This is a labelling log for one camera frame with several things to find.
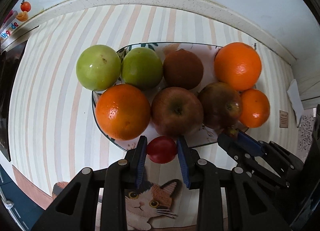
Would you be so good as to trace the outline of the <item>small orange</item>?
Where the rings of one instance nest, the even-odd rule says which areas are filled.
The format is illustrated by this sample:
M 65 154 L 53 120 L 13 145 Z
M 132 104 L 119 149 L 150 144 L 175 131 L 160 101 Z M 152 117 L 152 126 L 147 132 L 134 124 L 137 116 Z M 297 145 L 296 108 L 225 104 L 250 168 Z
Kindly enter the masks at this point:
M 248 89 L 240 96 L 242 100 L 240 122 L 248 128 L 262 126 L 270 116 L 270 103 L 267 96 L 257 89 Z

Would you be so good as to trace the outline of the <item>red-brown apple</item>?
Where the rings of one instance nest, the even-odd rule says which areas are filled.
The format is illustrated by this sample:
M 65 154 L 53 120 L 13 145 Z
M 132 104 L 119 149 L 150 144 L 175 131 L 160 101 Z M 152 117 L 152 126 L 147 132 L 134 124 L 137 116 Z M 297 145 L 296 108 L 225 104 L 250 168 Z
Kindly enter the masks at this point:
M 169 137 L 190 135 L 203 123 L 203 106 L 189 90 L 169 87 L 161 90 L 151 104 L 151 120 L 158 134 Z
M 213 82 L 198 94 L 203 106 L 203 124 L 211 129 L 224 129 L 237 124 L 242 114 L 240 94 L 230 85 Z

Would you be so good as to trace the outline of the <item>small red tomato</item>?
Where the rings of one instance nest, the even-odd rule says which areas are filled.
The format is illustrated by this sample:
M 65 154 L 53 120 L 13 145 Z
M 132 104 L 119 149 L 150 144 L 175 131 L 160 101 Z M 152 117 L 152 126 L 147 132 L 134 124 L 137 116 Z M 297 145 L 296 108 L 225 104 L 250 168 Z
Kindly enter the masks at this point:
M 147 146 L 148 158 L 158 164 L 171 162 L 177 155 L 177 145 L 171 137 L 159 136 Z

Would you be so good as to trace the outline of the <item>large orange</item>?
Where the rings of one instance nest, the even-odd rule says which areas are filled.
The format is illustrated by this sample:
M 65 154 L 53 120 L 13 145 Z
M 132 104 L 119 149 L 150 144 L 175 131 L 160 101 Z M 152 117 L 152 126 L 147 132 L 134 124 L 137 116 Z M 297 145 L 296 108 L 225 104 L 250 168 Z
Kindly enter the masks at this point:
M 258 53 L 245 43 L 230 43 L 221 48 L 214 58 L 216 79 L 229 84 L 236 91 L 252 88 L 261 71 Z

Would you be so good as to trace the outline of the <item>brown round fruit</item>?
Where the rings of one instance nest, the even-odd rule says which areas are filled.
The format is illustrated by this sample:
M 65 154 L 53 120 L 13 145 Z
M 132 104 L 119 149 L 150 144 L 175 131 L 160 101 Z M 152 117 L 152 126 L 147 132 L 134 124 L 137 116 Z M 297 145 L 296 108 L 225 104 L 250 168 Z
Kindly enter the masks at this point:
M 163 76 L 170 87 L 191 90 L 200 84 L 203 73 L 201 60 L 190 51 L 180 49 L 165 57 Z

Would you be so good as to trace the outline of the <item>medium orange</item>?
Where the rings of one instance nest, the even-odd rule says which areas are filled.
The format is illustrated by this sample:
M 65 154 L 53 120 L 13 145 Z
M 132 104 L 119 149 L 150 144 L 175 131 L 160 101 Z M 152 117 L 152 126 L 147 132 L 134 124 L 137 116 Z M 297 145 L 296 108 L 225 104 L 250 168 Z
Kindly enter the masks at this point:
M 110 138 L 127 141 L 140 136 L 150 122 L 151 106 L 140 89 L 119 84 L 107 89 L 95 107 L 97 123 Z

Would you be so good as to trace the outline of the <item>green apple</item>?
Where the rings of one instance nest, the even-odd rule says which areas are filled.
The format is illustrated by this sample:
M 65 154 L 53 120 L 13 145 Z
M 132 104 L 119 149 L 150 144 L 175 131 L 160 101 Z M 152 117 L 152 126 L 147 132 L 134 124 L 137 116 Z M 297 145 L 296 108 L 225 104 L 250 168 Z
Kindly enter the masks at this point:
M 104 91 L 120 77 L 121 61 L 109 46 L 93 45 L 80 55 L 76 76 L 80 84 L 91 91 Z
M 151 49 L 134 48 L 123 59 L 121 78 L 141 90 L 152 89 L 163 78 L 162 61 Z

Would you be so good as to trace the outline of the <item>brown mat label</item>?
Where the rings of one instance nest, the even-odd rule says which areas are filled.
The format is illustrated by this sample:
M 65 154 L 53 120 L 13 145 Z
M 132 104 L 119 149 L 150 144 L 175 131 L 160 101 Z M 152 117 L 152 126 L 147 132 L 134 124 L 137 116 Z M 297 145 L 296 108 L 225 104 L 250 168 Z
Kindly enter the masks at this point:
M 289 113 L 286 111 L 279 111 L 279 127 L 288 128 L 289 127 Z

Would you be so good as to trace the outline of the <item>white folded paper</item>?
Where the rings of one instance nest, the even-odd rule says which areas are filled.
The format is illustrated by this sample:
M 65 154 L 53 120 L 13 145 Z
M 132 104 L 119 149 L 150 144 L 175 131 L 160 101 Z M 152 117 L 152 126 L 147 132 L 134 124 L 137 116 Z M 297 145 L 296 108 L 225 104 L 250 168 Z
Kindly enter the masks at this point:
M 296 117 L 296 126 L 297 128 L 300 127 L 300 121 L 304 114 L 304 108 L 302 105 L 302 101 L 300 99 L 298 85 L 296 79 L 293 79 L 290 83 L 289 88 L 287 89 L 287 95 L 289 97 L 289 100 L 291 102 L 291 106 L 293 108 L 293 111 L 295 112 Z

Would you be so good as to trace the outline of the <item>floral oval plate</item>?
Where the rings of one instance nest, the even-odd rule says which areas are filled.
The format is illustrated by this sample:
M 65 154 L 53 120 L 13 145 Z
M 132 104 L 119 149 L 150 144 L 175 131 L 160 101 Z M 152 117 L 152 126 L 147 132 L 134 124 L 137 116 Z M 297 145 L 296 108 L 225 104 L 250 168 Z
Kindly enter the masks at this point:
M 210 45 L 210 44 L 200 44 L 200 43 L 187 43 L 187 42 L 137 43 L 137 44 L 130 44 L 130 45 L 124 46 L 121 49 L 117 50 L 116 53 L 118 54 L 120 61 L 122 62 L 129 51 L 135 48 L 140 48 L 140 47 L 153 50 L 157 54 L 157 56 L 161 59 L 162 63 L 164 62 L 166 55 L 181 49 L 190 51 L 193 54 L 197 55 L 197 57 L 202 62 L 202 65 L 204 67 L 204 72 L 203 72 L 201 82 L 195 88 L 189 90 L 195 96 L 197 96 L 200 93 L 200 91 L 209 83 L 217 82 L 216 77 L 214 75 L 213 61 L 218 51 L 222 48 L 221 46 Z M 163 77 L 159 85 L 157 85 L 153 89 L 148 89 L 146 91 L 143 91 L 150 105 L 152 105 L 152 101 L 155 98 L 155 96 L 165 88 L 168 88 L 168 85 Z M 113 143 L 120 149 L 124 151 L 134 149 L 138 143 L 139 137 L 126 140 L 126 141 L 114 139 L 112 137 L 109 137 L 108 134 L 105 133 L 104 130 L 98 124 L 97 116 L 95 113 L 95 107 L 97 105 L 97 102 L 99 101 L 99 98 L 103 94 L 103 92 L 104 91 L 92 91 L 92 98 L 91 98 L 93 116 L 98 129 L 101 131 L 104 137 L 106 137 L 111 143 Z M 236 128 L 239 128 L 243 132 L 246 132 L 247 130 L 249 130 L 248 127 L 246 127 L 239 121 L 235 126 Z M 152 139 L 161 136 L 155 130 L 152 120 L 150 120 L 148 127 L 144 130 L 142 135 L 146 136 L 148 141 L 151 141 Z M 185 139 L 189 147 L 196 148 L 204 145 L 217 143 L 217 137 L 218 137 L 218 133 L 216 133 L 215 130 L 208 128 L 204 124 L 202 124 L 197 131 L 194 131 L 188 134 L 187 136 L 185 136 Z

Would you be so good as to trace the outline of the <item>colourful fruit sticker box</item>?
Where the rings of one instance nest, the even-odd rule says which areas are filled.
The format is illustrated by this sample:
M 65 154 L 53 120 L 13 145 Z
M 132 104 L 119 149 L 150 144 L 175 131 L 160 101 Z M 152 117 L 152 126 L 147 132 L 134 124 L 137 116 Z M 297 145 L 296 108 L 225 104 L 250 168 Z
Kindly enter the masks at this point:
M 1 51 L 19 37 L 22 26 L 35 17 L 42 8 L 42 5 L 31 0 L 20 0 L 15 4 L 1 26 Z

